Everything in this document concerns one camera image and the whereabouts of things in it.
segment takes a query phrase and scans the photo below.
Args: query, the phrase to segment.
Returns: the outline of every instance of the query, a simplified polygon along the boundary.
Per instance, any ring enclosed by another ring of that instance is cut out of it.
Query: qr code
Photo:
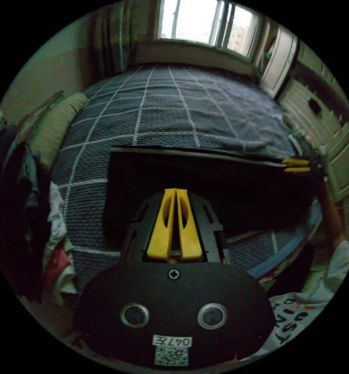
[[[187,366],[188,364],[188,348],[156,347],[155,365]]]

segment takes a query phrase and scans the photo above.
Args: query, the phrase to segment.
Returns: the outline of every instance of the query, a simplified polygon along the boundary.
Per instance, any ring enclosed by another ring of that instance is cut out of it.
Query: window
[[[161,0],[159,39],[176,39],[252,55],[258,16],[229,0]]]

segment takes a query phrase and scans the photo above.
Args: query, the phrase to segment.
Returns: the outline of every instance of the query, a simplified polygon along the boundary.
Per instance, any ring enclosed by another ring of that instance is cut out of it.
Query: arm
[[[326,241],[330,249],[330,256],[337,247],[346,240],[341,218],[328,192],[327,186],[321,179],[315,180],[315,187],[322,211],[322,223],[325,229]]]

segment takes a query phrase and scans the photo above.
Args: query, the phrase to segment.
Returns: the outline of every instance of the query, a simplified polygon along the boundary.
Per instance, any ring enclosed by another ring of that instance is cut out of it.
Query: white cloth
[[[275,313],[276,324],[255,354],[244,360],[273,351],[295,338],[326,307],[349,270],[349,243],[342,242],[334,252],[324,279],[312,293],[288,293],[269,299]]]
[[[51,235],[43,254],[43,274],[46,271],[46,267],[50,261],[53,250],[56,248],[58,243],[64,239],[67,233],[66,224],[62,215],[64,200],[61,197],[57,185],[55,185],[53,182],[50,184],[50,208],[51,211],[48,215],[47,221],[51,222]],[[55,285],[47,295],[50,300],[60,305],[64,304],[64,300],[61,296],[62,293],[77,293],[73,283],[73,278],[75,277],[73,256],[71,252],[67,252],[67,255],[71,263],[58,277]]]
[[[48,262],[51,258],[52,251],[62,241],[67,233],[62,210],[64,207],[64,200],[61,197],[57,185],[53,182],[50,184],[50,208],[47,221],[51,222],[51,235],[46,244],[43,253],[43,273],[46,270]]]

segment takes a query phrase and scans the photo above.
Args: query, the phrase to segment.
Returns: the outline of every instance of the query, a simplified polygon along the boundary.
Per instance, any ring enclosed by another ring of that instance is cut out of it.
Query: windowsill
[[[187,40],[182,40],[182,39],[155,39],[153,40],[155,43],[160,43],[160,44],[166,44],[166,45],[181,45],[183,47],[191,47],[191,46],[196,46],[199,48],[207,49],[207,50],[212,50],[218,53],[221,53],[226,56],[231,56],[235,57],[238,60],[246,63],[246,64],[251,64],[250,59],[245,57],[244,55],[241,55],[240,53],[236,53],[230,50],[224,50],[224,49],[217,49],[216,47],[210,46],[209,44],[205,43],[200,43],[200,42],[192,42],[192,41],[187,41]],[[147,41],[144,42],[147,44],[152,43],[152,41]]]

